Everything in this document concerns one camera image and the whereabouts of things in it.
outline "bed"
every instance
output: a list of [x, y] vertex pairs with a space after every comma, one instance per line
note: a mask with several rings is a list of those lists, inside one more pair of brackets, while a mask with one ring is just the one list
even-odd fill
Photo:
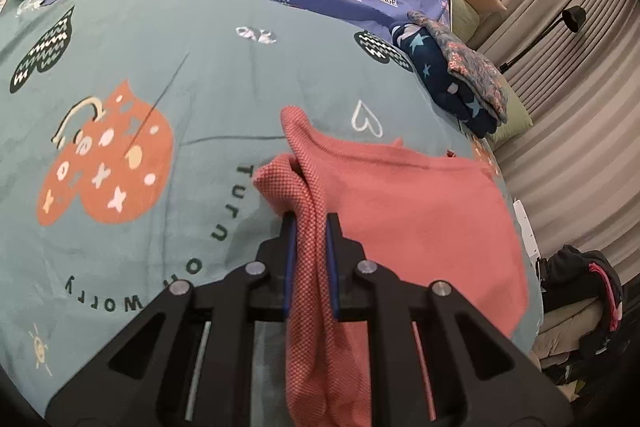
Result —
[[[487, 163], [519, 230], [487, 143], [434, 105], [402, 54], [385, 62], [358, 42], [366, 30], [388, 39], [386, 26], [414, 2], [448, 23], [448, 0], [395, 1], [7, 0], [0, 365], [38, 412], [164, 284], [221, 279], [276, 233], [252, 174], [288, 150], [286, 105], [334, 137], [402, 137], [427, 155]], [[142, 183], [113, 172], [129, 185], [106, 208], [122, 210], [125, 192], [137, 206], [112, 217], [88, 195], [111, 174], [100, 147], [130, 139], [151, 107], [159, 120], [145, 123], [148, 140], [169, 151], [166, 168]], [[98, 115], [122, 133], [89, 140]], [[143, 152], [127, 160], [145, 168]], [[145, 187], [158, 189], [136, 198]], [[542, 299], [524, 247], [522, 263], [529, 306], [511, 340], [526, 352]], [[290, 425], [281, 326], [257, 329], [253, 396], [252, 425]]]

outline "navy star-patterned fabric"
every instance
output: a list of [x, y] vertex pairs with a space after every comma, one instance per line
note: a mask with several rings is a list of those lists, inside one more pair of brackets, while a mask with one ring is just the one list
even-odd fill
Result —
[[391, 37], [409, 56], [435, 103], [465, 123], [479, 138], [495, 132], [495, 118], [482, 107], [469, 86], [448, 73], [439, 45], [425, 28], [396, 23], [391, 26]]

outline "curtain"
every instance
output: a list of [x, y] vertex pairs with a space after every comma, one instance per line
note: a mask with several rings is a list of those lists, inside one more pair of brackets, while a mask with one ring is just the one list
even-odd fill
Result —
[[534, 126], [495, 151], [540, 251], [601, 250], [623, 282], [640, 272], [638, 0], [502, 0], [470, 42], [494, 64], [515, 56], [559, 12], [581, 5], [578, 34], [556, 27], [506, 78]]

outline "pink towel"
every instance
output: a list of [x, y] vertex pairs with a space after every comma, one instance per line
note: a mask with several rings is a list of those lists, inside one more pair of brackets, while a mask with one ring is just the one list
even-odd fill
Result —
[[520, 242], [481, 162], [432, 158], [316, 131], [297, 107], [281, 121], [294, 155], [260, 168], [254, 184], [298, 220], [298, 263], [287, 327], [287, 406], [299, 427], [370, 425], [367, 331], [337, 323], [326, 283], [326, 214], [368, 259], [405, 281], [451, 282], [502, 333], [527, 308]]

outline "black lamp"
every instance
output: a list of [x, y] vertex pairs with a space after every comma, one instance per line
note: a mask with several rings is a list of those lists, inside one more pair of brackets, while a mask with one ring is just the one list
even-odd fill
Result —
[[562, 10], [562, 13], [560, 14], [560, 17], [558, 18], [558, 20], [552, 22], [545, 29], [543, 29], [529, 46], [524, 48], [518, 54], [517, 57], [501, 65], [498, 68], [498, 71], [500, 71], [500, 73], [504, 73], [509, 68], [511, 68], [518, 60], [520, 60], [522, 57], [524, 57], [524, 55], [529, 53], [536, 44], [538, 44], [542, 39], [544, 39], [549, 34], [549, 32], [553, 28], [558, 26], [559, 23], [561, 23], [562, 21], [564, 21], [564, 24], [566, 25], [566, 27], [569, 28], [573, 33], [577, 33], [584, 26], [585, 20], [587, 20], [587, 12], [585, 12], [582, 6], [571, 6], [566, 10]]

